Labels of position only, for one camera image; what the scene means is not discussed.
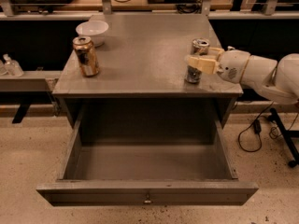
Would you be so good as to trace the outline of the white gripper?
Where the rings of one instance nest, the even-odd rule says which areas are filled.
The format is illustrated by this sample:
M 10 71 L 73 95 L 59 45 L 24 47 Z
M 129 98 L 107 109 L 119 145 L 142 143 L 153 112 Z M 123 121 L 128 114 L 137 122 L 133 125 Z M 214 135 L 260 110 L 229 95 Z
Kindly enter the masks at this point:
M 203 58 L 202 56 L 187 56 L 186 62 L 188 66 L 203 73 L 209 75 L 217 73 L 225 81 L 232 83 L 240 82 L 242 72 L 250 57 L 248 52 L 238 49 L 224 51 L 222 48 L 210 47 L 207 54 L 214 56 L 219 62 L 215 59 Z

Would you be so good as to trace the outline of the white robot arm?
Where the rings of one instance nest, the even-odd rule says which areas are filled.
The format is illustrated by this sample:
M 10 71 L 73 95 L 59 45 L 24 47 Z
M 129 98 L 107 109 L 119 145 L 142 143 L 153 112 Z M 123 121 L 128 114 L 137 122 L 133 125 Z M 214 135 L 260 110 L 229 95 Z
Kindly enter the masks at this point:
M 207 54 L 188 55 L 185 61 L 195 70 L 249 87 L 267 100 L 284 105 L 299 101 L 298 53 L 277 61 L 233 47 L 209 48 Z

